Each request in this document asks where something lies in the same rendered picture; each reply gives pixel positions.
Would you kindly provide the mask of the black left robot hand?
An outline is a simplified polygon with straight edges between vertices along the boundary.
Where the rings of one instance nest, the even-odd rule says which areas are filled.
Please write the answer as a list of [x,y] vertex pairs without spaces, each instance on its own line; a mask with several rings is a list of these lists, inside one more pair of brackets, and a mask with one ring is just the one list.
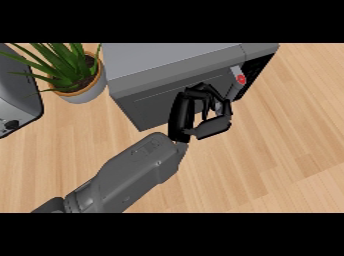
[[[194,126],[197,100],[204,104],[202,122]],[[202,140],[226,132],[232,126],[232,115],[231,100],[222,96],[211,84],[201,82],[176,96],[168,118],[170,139],[189,143],[192,135]]]

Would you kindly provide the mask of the grey microwave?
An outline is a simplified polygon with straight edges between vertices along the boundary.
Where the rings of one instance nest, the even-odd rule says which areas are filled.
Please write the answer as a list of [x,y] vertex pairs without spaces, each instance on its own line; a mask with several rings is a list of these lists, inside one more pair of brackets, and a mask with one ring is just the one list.
[[109,95],[145,131],[168,122],[177,93],[204,82],[236,101],[245,95],[276,43],[105,43]]

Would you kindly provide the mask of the green plant in white pot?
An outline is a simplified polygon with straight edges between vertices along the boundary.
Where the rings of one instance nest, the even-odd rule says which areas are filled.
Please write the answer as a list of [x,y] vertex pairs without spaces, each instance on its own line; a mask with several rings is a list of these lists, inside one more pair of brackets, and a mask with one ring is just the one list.
[[0,55],[40,70],[44,76],[18,71],[12,71],[12,74],[46,81],[49,88],[44,91],[52,91],[73,104],[84,104],[99,97],[108,85],[105,66],[99,58],[102,46],[92,53],[84,50],[81,43],[71,43],[70,46],[64,43],[33,43],[40,56],[18,43],[12,43],[12,46],[33,60],[8,50],[0,50]]

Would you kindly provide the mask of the silver toaster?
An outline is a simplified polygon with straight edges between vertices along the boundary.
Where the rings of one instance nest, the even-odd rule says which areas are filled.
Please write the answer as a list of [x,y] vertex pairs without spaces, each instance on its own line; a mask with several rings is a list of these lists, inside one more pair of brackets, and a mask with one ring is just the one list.
[[[0,51],[21,55],[0,43]],[[31,67],[0,54],[0,138],[37,121],[44,105]]]

